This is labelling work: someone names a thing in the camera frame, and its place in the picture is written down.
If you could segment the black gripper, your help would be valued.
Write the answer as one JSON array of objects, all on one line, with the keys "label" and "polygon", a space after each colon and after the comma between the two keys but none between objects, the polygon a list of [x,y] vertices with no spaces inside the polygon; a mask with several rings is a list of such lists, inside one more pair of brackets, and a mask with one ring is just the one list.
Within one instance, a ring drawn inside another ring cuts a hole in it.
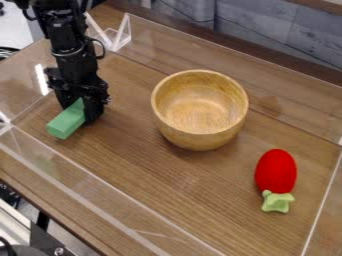
[{"label": "black gripper", "polygon": [[52,51],[56,67],[44,69],[48,86],[53,89],[59,104],[67,109],[83,98],[85,123],[97,120],[108,103],[108,84],[97,76],[97,59],[93,49]]}]

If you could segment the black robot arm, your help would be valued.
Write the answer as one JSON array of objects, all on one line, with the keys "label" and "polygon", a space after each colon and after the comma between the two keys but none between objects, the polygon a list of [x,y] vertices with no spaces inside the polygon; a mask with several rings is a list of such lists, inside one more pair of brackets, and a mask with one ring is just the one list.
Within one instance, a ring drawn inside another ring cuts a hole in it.
[{"label": "black robot arm", "polygon": [[109,101],[108,83],[99,77],[95,42],[87,35],[84,5],[77,0],[5,0],[21,10],[29,21],[36,21],[44,38],[51,43],[51,55],[56,66],[47,67],[48,86],[53,90],[63,109],[77,99],[84,104],[85,122],[92,123],[104,113]]}]

